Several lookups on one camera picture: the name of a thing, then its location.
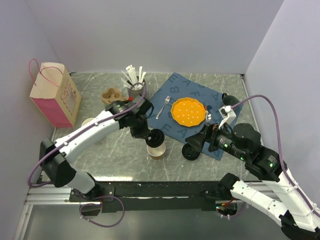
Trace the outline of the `black lid stack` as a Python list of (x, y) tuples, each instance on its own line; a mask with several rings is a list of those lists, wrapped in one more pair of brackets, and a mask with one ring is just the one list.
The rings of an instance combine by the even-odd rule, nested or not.
[(188, 143), (186, 143), (181, 150), (182, 156), (189, 161), (195, 161), (200, 156), (200, 152), (195, 151)]

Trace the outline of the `brown paper coffee cup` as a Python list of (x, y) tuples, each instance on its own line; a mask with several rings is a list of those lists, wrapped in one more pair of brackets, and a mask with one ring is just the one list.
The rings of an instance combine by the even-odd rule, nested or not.
[(160, 146), (158, 147), (146, 147), (147, 153), (149, 156), (154, 159), (154, 160), (159, 160), (163, 157), (165, 151), (166, 151), (166, 144), (163, 142)]

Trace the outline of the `brown paper cups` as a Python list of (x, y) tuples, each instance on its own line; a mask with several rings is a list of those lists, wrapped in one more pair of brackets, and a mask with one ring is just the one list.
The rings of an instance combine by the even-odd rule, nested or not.
[(87, 127), (94, 122), (95, 118), (87, 118), (81, 124), (81, 127)]

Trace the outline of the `black coffee cup lid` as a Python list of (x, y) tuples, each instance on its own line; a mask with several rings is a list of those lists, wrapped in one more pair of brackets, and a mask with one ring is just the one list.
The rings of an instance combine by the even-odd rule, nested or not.
[(165, 135), (160, 129), (152, 129), (145, 140), (151, 148), (158, 148), (165, 140)]

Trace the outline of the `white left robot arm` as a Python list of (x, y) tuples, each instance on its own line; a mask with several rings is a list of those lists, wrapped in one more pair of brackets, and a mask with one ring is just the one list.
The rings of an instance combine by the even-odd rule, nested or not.
[(69, 186), (78, 190), (87, 201), (94, 201), (100, 194), (100, 185), (91, 174), (77, 171), (71, 163), (86, 148), (123, 128), (129, 128), (133, 138), (150, 138), (146, 113), (151, 108), (152, 103), (140, 96), (132, 101), (114, 101), (69, 135), (54, 142), (42, 142), (46, 152), (53, 151), (41, 164), (50, 182), (56, 188)]

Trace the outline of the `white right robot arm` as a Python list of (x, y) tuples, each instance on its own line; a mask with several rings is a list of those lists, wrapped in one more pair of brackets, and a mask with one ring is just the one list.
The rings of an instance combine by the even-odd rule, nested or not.
[(239, 123), (228, 129), (206, 123), (200, 132), (186, 138), (182, 153), (195, 160), (208, 143), (208, 151), (218, 149), (244, 162), (245, 169), (257, 177), (278, 196), (279, 201), (253, 189), (239, 177), (227, 173), (212, 191), (222, 200), (235, 198), (248, 203), (273, 219), (291, 240), (318, 240), (320, 238), (320, 210), (303, 199), (285, 163), (277, 152), (261, 144), (261, 135), (248, 123)]

